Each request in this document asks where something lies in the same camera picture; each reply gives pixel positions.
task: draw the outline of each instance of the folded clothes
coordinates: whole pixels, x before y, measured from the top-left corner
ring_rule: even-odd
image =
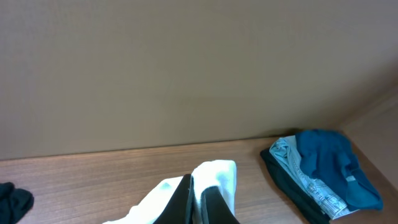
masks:
[[[329,223],[330,217],[324,214],[319,205],[294,182],[268,149],[263,150],[260,155],[266,163],[268,172],[276,186],[293,201],[309,223]]]
[[[322,180],[311,179],[301,171],[301,156],[297,151],[295,136],[278,139],[271,146],[270,153],[296,184],[314,199],[331,219],[352,213],[348,210],[345,201],[335,194]]]
[[[379,192],[361,170],[348,139],[336,131],[325,130],[304,131],[295,137],[304,174],[324,181],[350,211],[383,208]]]

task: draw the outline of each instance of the cardboard wall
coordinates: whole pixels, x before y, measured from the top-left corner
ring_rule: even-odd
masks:
[[[398,87],[368,105],[342,129],[398,189]]]
[[[0,159],[332,127],[395,85],[394,1],[0,1]]]

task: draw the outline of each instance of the white sock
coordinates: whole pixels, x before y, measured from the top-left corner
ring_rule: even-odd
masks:
[[[202,224],[201,194],[207,188],[217,186],[229,210],[234,215],[236,190],[236,164],[234,161],[216,160],[200,164],[192,172],[193,190],[195,193],[194,220]]]
[[[163,212],[170,198],[180,184],[182,177],[162,180],[142,201],[130,209],[128,215],[122,219],[104,224],[151,224]]]

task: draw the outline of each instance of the wood grain surface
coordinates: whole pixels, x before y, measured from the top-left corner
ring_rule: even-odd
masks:
[[[232,159],[238,167],[236,218],[241,223],[306,223],[274,185],[259,157],[276,138],[132,149],[0,162],[0,182],[35,196],[20,223],[103,223],[124,217],[161,180],[199,164]],[[362,168],[383,196],[382,212],[360,211],[332,223],[396,223],[398,193],[357,149]]]

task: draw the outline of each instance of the blue t-shirt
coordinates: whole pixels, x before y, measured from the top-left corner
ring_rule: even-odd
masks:
[[[324,181],[350,211],[383,208],[379,192],[361,170],[347,138],[336,131],[309,130],[296,134],[296,141],[303,173]]]

